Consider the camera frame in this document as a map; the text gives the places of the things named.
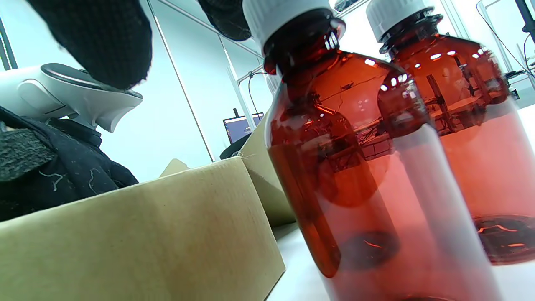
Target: bottle base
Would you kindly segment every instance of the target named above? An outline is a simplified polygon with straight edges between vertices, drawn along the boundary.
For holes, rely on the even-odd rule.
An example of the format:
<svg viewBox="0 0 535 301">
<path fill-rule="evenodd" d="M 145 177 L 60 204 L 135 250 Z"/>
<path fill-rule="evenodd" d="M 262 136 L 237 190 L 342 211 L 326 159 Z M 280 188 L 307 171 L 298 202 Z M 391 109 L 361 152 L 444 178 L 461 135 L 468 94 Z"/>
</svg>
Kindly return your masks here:
<svg viewBox="0 0 535 301">
<path fill-rule="evenodd" d="M 400 250 L 400 242 L 397 235 L 381 231 L 366 232 L 346 241 L 341 250 L 346 255 L 348 269 L 366 270 L 393 258 Z"/>
<path fill-rule="evenodd" d="M 535 218 L 500 215 L 478 217 L 473 221 L 493 265 L 535 259 Z"/>
<path fill-rule="evenodd" d="M 450 299 L 435 298 L 435 297 L 411 297 L 408 299 L 403 299 L 401 301 L 453 301 Z"/>
</svg>

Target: computer monitor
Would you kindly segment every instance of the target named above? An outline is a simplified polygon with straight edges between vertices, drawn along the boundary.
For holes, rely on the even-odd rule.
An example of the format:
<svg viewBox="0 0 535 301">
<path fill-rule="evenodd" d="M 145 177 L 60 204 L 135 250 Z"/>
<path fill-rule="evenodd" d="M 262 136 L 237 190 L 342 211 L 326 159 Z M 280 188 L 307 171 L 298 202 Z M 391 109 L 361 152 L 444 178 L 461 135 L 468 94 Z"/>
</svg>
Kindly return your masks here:
<svg viewBox="0 0 535 301">
<path fill-rule="evenodd" d="M 258 125 L 262 118 L 264 118 L 264 113 L 258 113 L 252 115 L 255 124 Z M 232 143 L 240 140 L 248 134 L 251 134 L 251 127 L 247 123 L 247 118 L 245 116 L 234 117 L 223 120 L 225 124 L 225 129 L 227 130 L 227 135 L 229 141 Z"/>
</svg>

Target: white tabletop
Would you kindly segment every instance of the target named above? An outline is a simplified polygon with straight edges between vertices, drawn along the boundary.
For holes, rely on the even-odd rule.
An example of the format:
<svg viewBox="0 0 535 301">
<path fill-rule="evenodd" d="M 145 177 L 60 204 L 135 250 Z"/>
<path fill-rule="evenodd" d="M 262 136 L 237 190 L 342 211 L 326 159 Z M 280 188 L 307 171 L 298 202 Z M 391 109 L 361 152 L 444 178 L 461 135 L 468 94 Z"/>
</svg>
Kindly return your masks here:
<svg viewBox="0 0 535 301">
<path fill-rule="evenodd" d="M 519 111 L 535 149 L 535 106 Z M 267 301 L 329 301 L 319 272 L 296 224 L 274 230 L 286 272 Z M 504 301 L 535 300 L 535 262 L 493 267 Z"/>
</svg>

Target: amber glass bottle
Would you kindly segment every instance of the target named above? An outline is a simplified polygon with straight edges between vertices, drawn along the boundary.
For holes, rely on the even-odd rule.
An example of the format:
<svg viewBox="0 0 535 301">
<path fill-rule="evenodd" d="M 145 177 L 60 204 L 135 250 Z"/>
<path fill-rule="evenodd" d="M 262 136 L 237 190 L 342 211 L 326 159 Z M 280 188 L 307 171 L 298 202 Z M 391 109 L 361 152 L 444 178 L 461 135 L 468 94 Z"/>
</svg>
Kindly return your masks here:
<svg viewBox="0 0 535 301">
<path fill-rule="evenodd" d="M 411 77 L 339 50 L 327 0 L 243 7 L 282 76 L 266 143 L 331 300 L 501 300 Z"/>
<path fill-rule="evenodd" d="M 535 157 L 492 53 L 440 35 L 422 0 L 374 0 L 383 52 L 414 77 L 495 265 L 535 259 Z"/>
</svg>

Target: black fabric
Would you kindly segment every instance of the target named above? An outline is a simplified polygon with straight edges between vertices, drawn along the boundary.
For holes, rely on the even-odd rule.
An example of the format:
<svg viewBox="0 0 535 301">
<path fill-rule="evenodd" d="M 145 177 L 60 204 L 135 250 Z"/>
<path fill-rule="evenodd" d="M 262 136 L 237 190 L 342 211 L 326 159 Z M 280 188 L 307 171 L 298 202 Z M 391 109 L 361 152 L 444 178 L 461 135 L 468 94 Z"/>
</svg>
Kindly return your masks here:
<svg viewBox="0 0 535 301">
<path fill-rule="evenodd" d="M 138 183 L 128 169 L 111 161 L 95 145 L 97 140 L 76 137 L 79 125 L 74 121 L 61 121 L 60 130 L 18 117 L 1 107 L 0 120 L 15 131 L 31 130 L 54 153 L 45 164 L 14 180 L 0 182 L 0 221 Z"/>
<path fill-rule="evenodd" d="M 225 37 L 244 41 L 251 31 L 242 10 L 242 0 L 198 0 L 210 23 Z"/>
<path fill-rule="evenodd" d="M 139 0 L 27 0 L 61 46 L 117 89 L 147 77 L 152 31 Z"/>
<path fill-rule="evenodd" d="M 0 182 L 20 178 L 56 157 L 29 129 L 2 131 L 0 146 Z"/>
</svg>

